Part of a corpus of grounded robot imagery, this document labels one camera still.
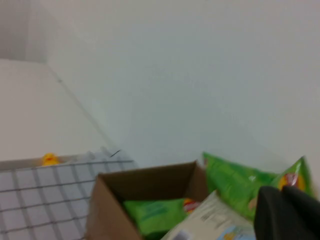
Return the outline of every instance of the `open cardboard box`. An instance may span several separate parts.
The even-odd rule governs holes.
[[[122,207],[124,200],[208,196],[205,171],[196,162],[99,174],[86,223],[87,240],[143,240]]]

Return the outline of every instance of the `green plastic package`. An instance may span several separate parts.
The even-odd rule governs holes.
[[[249,204],[257,196],[259,188],[270,185],[278,175],[229,162],[206,152],[203,158],[209,192],[217,189],[223,201],[240,215],[253,220],[256,209]]]
[[[315,198],[312,178],[306,159],[301,157],[291,167],[279,174],[270,184],[270,186],[282,189],[284,186],[294,186],[309,196]],[[255,209],[257,206],[259,189],[255,190],[255,197],[250,201],[249,207]]]
[[[308,195],[315,196],[304,157],[281,174],[263,172],[208,153],[204,153],[203,158],[207,162],[206,178],[209,191],[217,189],[222,200],[249,220],[255,217],[261,186],[273,186],[279,189],[283,186],[296,186]]]
[[[190,198],[125,201],[123,204],[145,240],[160,240],[198,206]]]

